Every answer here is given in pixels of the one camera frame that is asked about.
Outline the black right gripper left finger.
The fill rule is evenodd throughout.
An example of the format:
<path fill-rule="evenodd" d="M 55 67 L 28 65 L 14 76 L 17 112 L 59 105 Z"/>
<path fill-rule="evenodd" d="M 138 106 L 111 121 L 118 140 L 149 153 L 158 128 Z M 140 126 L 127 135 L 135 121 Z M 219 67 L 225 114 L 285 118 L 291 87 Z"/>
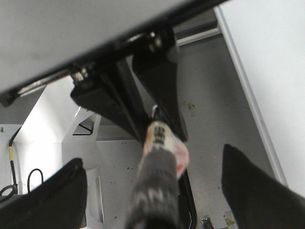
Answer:
<path fill-rule="evenodd" d="M 2 229 L 80 229 L 87 203 L 87 176 L 74 158 L 40 186 L 0 207 Z"/>

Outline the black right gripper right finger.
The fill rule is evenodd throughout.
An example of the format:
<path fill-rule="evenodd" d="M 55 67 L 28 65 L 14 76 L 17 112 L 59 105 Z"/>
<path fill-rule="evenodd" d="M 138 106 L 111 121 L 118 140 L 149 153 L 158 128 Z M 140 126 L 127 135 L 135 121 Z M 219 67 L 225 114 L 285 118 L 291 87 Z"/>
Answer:
<path fill-rule="evenodd" d="M 238 148 L 223 148 L 222 190 L 240 229 L 303 229 L 305 199 Z"/>

